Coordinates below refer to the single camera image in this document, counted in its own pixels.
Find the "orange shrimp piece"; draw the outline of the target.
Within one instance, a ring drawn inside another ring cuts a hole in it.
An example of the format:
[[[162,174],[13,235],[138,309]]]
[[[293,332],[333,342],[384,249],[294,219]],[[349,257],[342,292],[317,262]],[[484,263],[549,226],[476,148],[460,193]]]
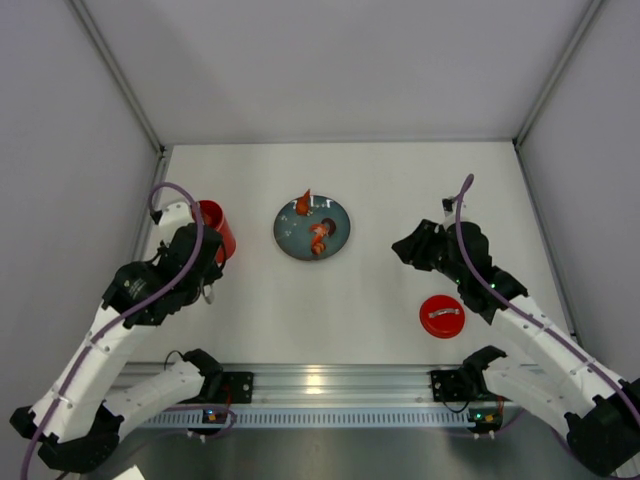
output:
[[[299,216],[309,216],[311,214],[311,190],[298,197],[295,202],[295,212]]]

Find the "metal serving tongs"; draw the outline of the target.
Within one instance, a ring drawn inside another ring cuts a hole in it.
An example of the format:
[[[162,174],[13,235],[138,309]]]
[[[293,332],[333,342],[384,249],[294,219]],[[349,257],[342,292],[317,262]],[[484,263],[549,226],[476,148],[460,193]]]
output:
[[[203,300],[205,301],[206,304],[208,305],[212,305],[214,300],[215,300],[215,296],[214,296],[214,292],[211,286],[209,285],[202,285],[200,287],[200,293],[201,293],[201,297],[203,298]]]

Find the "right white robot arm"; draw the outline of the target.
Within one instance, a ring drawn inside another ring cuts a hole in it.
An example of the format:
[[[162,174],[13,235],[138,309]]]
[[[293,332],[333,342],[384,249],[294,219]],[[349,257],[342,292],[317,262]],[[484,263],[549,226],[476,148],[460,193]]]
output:
[[[563,437],[574,457],[601,477],[638,456],[638,381],[605,368],[544,315],[526,287],[494,264],[478,225],[422,220],[392,249],[402,263],[452,280],[462,303],[541,370],[534,373],[488,345],[458,368],[433,373],[437,399],[511,400]]]

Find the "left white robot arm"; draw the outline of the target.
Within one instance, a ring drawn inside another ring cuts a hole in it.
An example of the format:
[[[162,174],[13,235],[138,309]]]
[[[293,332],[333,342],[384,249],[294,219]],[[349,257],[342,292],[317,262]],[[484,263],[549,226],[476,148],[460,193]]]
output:
[[[89,473],[149,418],[178,403],[215,399],[223,367],[201,349],[126,391],[110,389],[141,342],[221,278],[216,256],[224,250],[219,232],[189,223],[153,259],[116,271],[59,379],[39,401],[11,415],[13,428],[29,441],[28,457],[38,455],[53,470]]]

